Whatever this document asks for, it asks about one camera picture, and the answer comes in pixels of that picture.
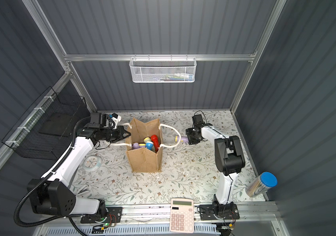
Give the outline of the purple flashlight top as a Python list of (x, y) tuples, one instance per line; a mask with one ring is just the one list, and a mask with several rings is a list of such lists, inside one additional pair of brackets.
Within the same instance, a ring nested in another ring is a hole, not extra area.
[(189, 143), (189, 139), (188, 139), (187, 136), (181, 136), (180, 137), (180, 136), (176, 135), (175, 141), (178, 142), (179, 140), (183, 143)]

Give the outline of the green flashlight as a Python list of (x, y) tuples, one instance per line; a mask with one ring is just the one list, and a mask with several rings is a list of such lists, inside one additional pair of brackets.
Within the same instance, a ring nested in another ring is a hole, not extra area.
[(151, 138), (150, 137), (146, 137), (146, 138), (144, 138), (144, 140), (143, 140), (145, 143), (147, 143), (147, 142), (151, 142)]

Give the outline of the blue flashlight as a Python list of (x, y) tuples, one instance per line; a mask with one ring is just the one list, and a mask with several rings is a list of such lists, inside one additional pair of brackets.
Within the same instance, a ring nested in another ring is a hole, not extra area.
[(147, 142), (145, 143), (145, 147), (146, 147), (148, 150), (151, 150), (151, 151), (154, 151), (154, 150), (155, 150), (154, 144), (153, 144), (153, 142), (151, 142), (151, 141), (147, 141)]

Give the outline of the red flashlight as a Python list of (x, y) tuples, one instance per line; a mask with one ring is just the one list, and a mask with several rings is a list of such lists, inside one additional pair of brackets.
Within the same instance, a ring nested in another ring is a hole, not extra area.
[(150, 138), (151, 138), (151, 141), (153, 142), (155, 151), (157, 152), (159, 150), (159, 147), (160, 147), (158, 136), (157, 135), (152, 135)]

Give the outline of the brown jute tote bag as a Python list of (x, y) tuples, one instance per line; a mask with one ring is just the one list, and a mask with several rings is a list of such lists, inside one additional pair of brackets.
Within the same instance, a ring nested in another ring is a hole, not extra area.
[[(115, 146), (126, 146), (126, 157), (128, 158), (132, 172), (134, 173), (157, 173), (162, 171), (163, 163), (163, 149), (174, 148), (181, 142), (181, 134), (179, 131), (169, 125), (163, 124), (159, 119), (155, 119), (149, 122), (142, 122), (133, 118), (130, 123), (125, 123), (127, 131), (131, 134), (123, 141), (114, 143)], [(177, 133), (177, 140), (174, 145), (167, 145), (163, 140), (163, 128), (172, 129)], [(154, 152), (147, 147), (140, 147), (133, 149), (133, 144), (144, 143), (144, 139), (152, 136), (157, 136), (158, 147)]]

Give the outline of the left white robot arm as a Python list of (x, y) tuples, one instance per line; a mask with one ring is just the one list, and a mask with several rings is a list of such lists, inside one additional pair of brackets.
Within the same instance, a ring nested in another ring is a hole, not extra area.
[(81, 198), (69, 188), (79, 164), (98, 141), (115, 144), (131, 136), (123, 126), (117, 128), (84, 127), (75, 131), (73, 142), (41, 179), (29, 182), (29, 200), (34, 213), (53, 216), (108, 215), (103, 200)]

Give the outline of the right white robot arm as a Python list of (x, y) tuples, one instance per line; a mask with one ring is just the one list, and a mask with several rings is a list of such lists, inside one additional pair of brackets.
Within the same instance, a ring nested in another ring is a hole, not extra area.
[(233, 190), (239, 173), (245, 167), (245, 157), (238, 136), (230, 136), (206, 123), (202, 115), (192, 116), (193, 125), (185, 130), (190, 145), (207, 140), (214, 147), (215, 165), (220, 173), (220, 180), (215, 202), (227, 205), (233, 202)]

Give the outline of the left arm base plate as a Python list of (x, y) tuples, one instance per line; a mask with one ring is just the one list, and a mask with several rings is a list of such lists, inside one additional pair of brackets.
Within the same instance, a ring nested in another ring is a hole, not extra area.
[(122, 216), (122, 207), (107, 207), (105, 213), (86, 214), (81, 224), (116, 224), (119, 223)]

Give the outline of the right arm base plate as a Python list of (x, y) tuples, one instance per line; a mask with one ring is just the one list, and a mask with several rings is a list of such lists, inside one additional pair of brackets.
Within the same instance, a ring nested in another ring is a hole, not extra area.
[(240, 219), (239, 210), (235, 203), (227, 205), (199, 205), (197, 210), (200, 219), (205, 220), (232, 220)]

